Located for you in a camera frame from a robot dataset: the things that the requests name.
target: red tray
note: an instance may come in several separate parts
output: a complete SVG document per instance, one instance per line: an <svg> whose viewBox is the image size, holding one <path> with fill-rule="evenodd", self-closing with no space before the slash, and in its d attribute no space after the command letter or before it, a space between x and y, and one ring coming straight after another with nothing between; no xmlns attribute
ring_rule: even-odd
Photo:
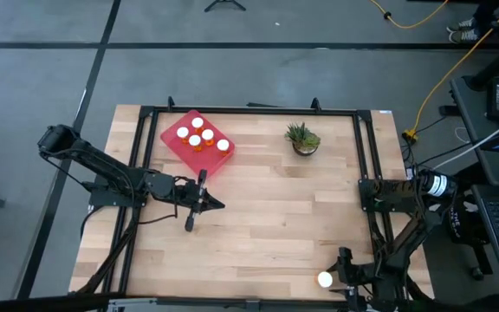
<svg viewBox="0 0 499 312"><path fill-rule="evenodd" d="M177 130L180 127L187 127L188 137L196 134L196 129L191 126L191 120L199 117L204 120L204 129L213 130L215 144L212 146L207 146L202 139L202 150L200 152L194 151L193 147L189 144L182 143L182 140L177 136ZM182 161L184 161L196 174L199 174L201 169L207 170L207 178L209 178L213 173L220 168L226 160L232 157L234 153L234 142L229 140L222 132L220 132L213 124L211 124L204 116L202 116L198 111L191 110L186 113L180 120L178 120L174 125L170 126L161 134L161 139L165 144L176 153ZM229 150L226 156L218 150L217 142L220 140L229 141Z"/></svg>

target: wooden table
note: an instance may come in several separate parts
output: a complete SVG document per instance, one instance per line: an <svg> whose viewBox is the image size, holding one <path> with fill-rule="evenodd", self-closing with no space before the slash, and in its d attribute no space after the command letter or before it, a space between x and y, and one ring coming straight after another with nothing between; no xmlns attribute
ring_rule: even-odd
<svg viewBox="0 0 499 312"><path fill-rule="evenodd" d="M113 118L105 152L124 163L130 156L138 113L139 106L119 105ZM150 167L196 178L159 138L181 115L159 114ZM372 111L372 115L384 179L404 179L392 113ZM366 214L360 209L360 169L352 119L253 114L205 117L237 145L233 157L207 183L210 193L226 208L197 216L193 232L184 230L188 209L181 207L178 219L141 225L127 294L343 300L343 296L320 288L314 278L336 261L341 246L352 249L355 263L373 260ZM321 137L321 146L311 157L296 155L283 138L287 124L295 121L305 121ZM138 166L148 127L142 136ZM366 135L363 137L370 172L373 165ZM87 222L71 290L79 289L107 256L117 210L104 208ZM150 200L141 220L171 212L171 205ZM401 213L391 217L394 234L409 219ZM118 288L121 267L119 260L112 289ZM410 275L432 296L422 247L412 256Z"/></svg>

